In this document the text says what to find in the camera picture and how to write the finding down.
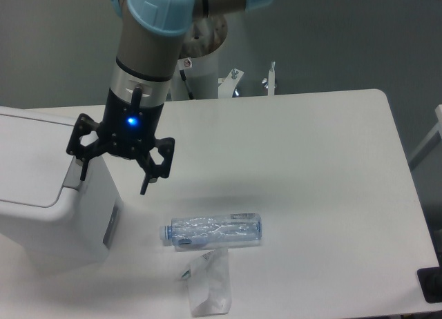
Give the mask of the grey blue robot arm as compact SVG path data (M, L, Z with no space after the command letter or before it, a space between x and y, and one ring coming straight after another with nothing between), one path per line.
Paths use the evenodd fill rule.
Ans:
M143 186L171 171L175 140L155 136L186 33L211 15L255 10L273 0L113 0L122 18L113 76L100 122L80 114L66 151L81 166L109 153L134 160Z

